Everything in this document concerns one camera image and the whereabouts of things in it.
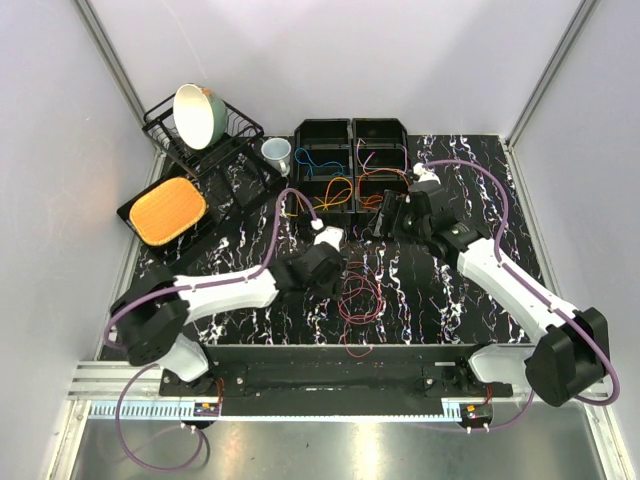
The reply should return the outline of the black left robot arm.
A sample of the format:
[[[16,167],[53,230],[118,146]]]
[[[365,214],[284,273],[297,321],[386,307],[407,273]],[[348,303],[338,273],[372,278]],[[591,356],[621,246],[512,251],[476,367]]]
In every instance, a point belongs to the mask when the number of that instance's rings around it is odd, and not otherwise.
[[[215,386],[216,372],[204,347],[183,327],[202,317],[241,309],[264,309],[290,297],[340,296],[346,261],[340,249],[320,241],[302,254],[276,259],[266,268],[208,277],[174,276],[162,267],[111,307],[111,327],[133,367],[158,365],[196,396]]]

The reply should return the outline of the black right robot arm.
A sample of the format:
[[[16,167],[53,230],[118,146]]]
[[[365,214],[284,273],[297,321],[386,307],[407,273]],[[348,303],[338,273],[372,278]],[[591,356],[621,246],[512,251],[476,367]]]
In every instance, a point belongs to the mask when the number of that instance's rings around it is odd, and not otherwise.
[[[489,294],[528,336],[527,347],[478,348],[453,374],[463,395],[503,383],[527,386],[560,407],[612,374],[605,316],[595,308],[579,310],[535,281],[485,229],[456,216],[437,181],[420,181],[405,193],[385,191],[372,230],[380,238],[427,247]]]

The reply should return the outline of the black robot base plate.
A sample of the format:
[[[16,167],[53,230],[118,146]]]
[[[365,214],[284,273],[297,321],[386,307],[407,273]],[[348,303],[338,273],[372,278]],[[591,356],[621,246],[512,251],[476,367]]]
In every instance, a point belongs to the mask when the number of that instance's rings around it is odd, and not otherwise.
[[[223,417],[259,420],[429,419],[454,421],[446,399],[509,398],[507,383],[471,372],[473,345],[345,346],[226,345],[206,348],[210,370],[185,383],[164,370],[163,397],[198,400],[222,395]]]

